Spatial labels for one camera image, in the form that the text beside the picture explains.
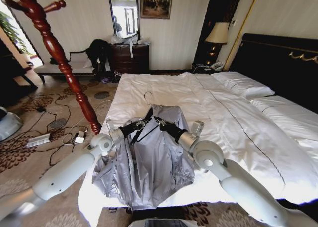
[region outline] carpet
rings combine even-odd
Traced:
[[[117,84],[102,84],[91,78],[80,77],[83,91],[94,107],[98,120],[103,123]],[[0,197],[24,190],[33,185],[52,166],[73,151],[86,147],[93,133],[83,118],[75,96],[64,79],[46,78],[46,84],[29,97],[24,97],[7,109],[23,120],[23,127],[0,142]],[[45,111],[39,112],[41,106]],[[70,144],[78,131],[87,131],[83,144]],[[29,138],[51,133],[52,141],[27,148]],[[77,197],[84,175],[65,192],[51,198],[39,210],[21,218],[23,227],[86,227],[88,222],[80,213]],[[145,218],[180,218],[196,220],[207,227],[263,226],[237,204],[195,203],[183,207],[131,211],[129,208],[104,208],[98,226],[126,227],[133,220]]]

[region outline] mirror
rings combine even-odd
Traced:
[[[138,0],[109,0],[114,34],[121,38],[135,35],[139,30]]]

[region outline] table lamp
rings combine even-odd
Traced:
[[[212,43],[211,50],[207,52],[207,65],[211,65],[216,61],[222,45],[227,44],[228,28],[228,22],[217,22],[210,35],[205,39],[206,42]]]

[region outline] bed frame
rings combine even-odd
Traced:
[[[318,40],[246,33],[230,66],[318,113]]]

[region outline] pillow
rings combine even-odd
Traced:
[[[85,62],[83,68],[86,68],[86,67],[92,67],[92,63],[91,63],[91,60],[90,59],[87,59],[87,61]]]
[[[318,163],[318,114],[280,96],[250,102]]]
[[[88,60],[88,55],[86,52],[81,53],[70,53],[70,61],[72,62],[86,62]]]
[[[248,100],[275,94],[269,87],[238,72],[219,72],[212,76],[233,93]]]

